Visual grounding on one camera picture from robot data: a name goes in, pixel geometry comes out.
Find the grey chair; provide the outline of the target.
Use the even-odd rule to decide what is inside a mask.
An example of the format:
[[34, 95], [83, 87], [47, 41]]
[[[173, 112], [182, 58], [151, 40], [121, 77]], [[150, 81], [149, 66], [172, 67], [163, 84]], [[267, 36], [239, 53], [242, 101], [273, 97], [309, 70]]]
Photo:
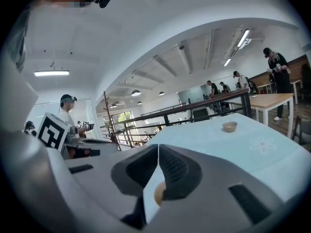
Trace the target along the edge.
[[311, 118], [296, 117], [292, 140], [311, 153]]

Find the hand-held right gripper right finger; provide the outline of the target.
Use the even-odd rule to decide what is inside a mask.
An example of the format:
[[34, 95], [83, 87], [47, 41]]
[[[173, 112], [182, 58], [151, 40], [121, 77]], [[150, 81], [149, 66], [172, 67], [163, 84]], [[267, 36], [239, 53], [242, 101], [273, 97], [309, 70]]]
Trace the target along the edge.
[[166, 190], [150, 233], [238, 233], [282, 205], [266, 184], [219, 157], [161, 144], [159, 165]]

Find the light blue floral tablecloth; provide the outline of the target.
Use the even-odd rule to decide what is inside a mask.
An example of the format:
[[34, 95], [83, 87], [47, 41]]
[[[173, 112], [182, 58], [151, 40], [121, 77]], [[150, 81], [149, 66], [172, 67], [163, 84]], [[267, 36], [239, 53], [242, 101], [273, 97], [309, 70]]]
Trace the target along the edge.
[[[227, 133], [222, 125], [237, 122], [236, 131]], [[242, 168], [269, 188], [282, 200], [282, 205], [255, 226], [240, 231], [269, 227], [274, 220], [283, 220], [308, 192], [311, 182], [311, 153], [271, 129], [248, 130], [241, 124], [238, 113], [189, 124], [165, 127], [147, 145], [158, 145], [158, 163], [143, 191], [144, 209], [148, 224], [159, 212], [154, 191], [165, 182], [159, 165], [159, 146], [170, 145], [219, 157]]]

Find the person's grey shirt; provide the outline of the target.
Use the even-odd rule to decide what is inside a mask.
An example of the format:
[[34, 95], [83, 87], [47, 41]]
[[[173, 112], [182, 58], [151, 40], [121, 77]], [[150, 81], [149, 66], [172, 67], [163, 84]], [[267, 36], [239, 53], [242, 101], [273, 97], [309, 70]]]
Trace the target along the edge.
[[38, 94], [22, 76], [32, 7], [21, 12], [0, 50], [0, 130], [20, 131]]

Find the black railing with wooden handrail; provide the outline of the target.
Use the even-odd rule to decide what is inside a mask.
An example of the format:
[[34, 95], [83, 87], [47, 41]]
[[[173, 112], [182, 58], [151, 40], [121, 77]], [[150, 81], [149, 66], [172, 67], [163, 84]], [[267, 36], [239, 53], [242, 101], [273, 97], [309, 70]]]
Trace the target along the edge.
[[[110, 127], [107, 127], [103, 131], [104, 139], [110, 139], [112, 142], [121, 145], [119, 135], [124, 137], [127, 146], [135, 148], [138, 144], [145, 144], [157, 132], [162, 128], [180, 125], [183, 123], [194, 123], [203, 120], [209, 120], [213, 117], [226, 116], [231, 113], [243, 111], [243, 114], [247, 117], [251, 116], [251, 104], [249, 95], [246, 90], [223, 93], [217, 95], [215, 98], [207, 99], [204, 101], [191, 103], [190, 101], [182, 103], [180, 105], [164, 108], [163, 110], [153, 111], [149, 114], [143, 114], [142, 116], [127, 119], [117, 123], [111, 123]], [[162, 118], [163, 123], [155, 125], [148, 124], [147, 126], [135, 126], [136, 122], [146, 121], [154, 118]], [[142, 140], [134, 140], [134, 135], [131, 134], [131, 130], [156, 128], [154, 133], [137, 134], [137, 137], [143, 137]]]

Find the wooden table with white legs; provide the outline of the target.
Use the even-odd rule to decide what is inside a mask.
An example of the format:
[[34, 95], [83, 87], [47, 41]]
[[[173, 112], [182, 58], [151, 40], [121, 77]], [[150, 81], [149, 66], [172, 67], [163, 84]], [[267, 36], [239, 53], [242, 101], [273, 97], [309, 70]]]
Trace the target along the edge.
[[288, 119], [288, 130], [287, 137], [291, 138], [293, 130], [293, 121], [294, 121], [294, 100], [293, 93], [286, 94], [261, 94], [249, 96], [250, 99], [250, 108], [255, 110], [256, 119], [247, 118], [242, 114], [243, 121], [241, 124], [245, 129], [248, 130], [257, 130], [257, 129], [267, 129], [269, 124], [269, 111], [276, 109], [277, 107], [289, 103], [289, 119]]

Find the brown wooden coat stand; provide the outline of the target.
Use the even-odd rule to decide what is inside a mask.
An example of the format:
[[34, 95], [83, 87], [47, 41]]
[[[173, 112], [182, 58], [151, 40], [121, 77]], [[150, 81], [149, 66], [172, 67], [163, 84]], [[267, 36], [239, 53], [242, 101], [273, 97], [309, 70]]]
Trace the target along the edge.
[[112, 116], [110, 115], [109, 105], [108, 105], [107, 96], [106, 96], [106, 92], [105, 91], [104, 91], [104, 101], [105, 101], [106, 111], [107, 111], [107, 115], [108, 115], [108, 120], [109, 120], [109, 123], [110, 123], [110, 126], [111, 126], [111, 137], [112, 137], [111, 141], [115, 142], [117, 144], [117, 150], [121, 151], [120, 144], [119, 144], [119, 142], [117, 140], [117, 137], [116, 137], [115, 128], [113, 126]]

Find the brown bowl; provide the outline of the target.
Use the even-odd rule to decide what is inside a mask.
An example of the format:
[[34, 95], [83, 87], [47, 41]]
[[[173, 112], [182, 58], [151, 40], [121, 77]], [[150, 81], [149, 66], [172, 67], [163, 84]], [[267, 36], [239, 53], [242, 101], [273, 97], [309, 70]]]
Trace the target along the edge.
[[163, 193], [165, 190], [166, 190], [166, 184], [164, 181], [160, 182], [155, 188], [154, 200], [158, 206], [161, 206], [162, 204]]
[[231, 121], [231, 122], [226, 122], [222, 125], [223, 131], [227, 133], [232, 133], [236, 131], [237, 128], [237, 122]]

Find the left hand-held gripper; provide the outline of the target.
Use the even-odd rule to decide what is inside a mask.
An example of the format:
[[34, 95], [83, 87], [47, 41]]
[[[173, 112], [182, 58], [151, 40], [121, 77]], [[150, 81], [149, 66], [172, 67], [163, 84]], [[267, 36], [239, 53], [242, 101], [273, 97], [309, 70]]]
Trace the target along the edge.
[[40, 123], [36, 138], [47, 148], [60, 152], [64, 160], [72, 159], [74, 153], [70, 150], [90, 150], [90, 156], [104, 156], [118, 151], [116, 143], [98, 139], [77, 138], [78, 130], [71, 127], [55, 115], [45, 113]]

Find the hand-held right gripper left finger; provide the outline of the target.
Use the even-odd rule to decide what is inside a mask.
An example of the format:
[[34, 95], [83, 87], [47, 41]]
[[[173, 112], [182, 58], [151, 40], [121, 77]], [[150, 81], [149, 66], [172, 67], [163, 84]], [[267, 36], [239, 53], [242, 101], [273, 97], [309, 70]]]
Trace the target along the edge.
[[146, 226], [143, 190], [157, 167], [157, 144], [65, 163], [106, 212], [131, 227]]

